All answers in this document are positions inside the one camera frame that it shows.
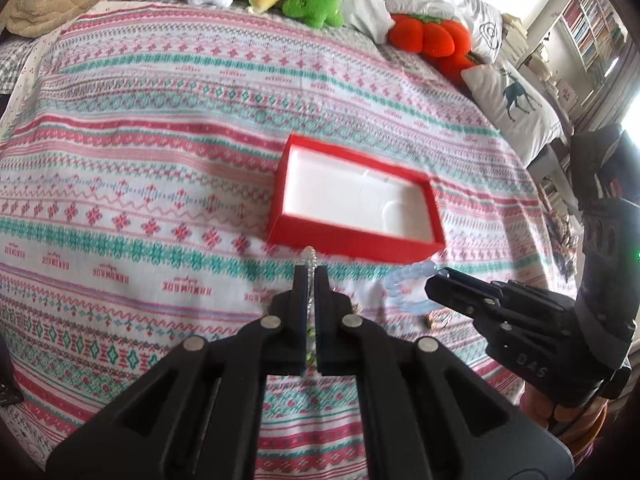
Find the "person's right hand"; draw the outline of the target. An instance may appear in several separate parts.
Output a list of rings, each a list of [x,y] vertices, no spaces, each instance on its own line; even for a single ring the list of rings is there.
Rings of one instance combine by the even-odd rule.
[[[591,448],[596,440],[608,414],[608,400],[598,396],[588,408],[564,408],[533,386],[526,385],[520,410],[544,429],[549,428],[552,420],[568,424],[559,439],[573,455],[579,455]]]

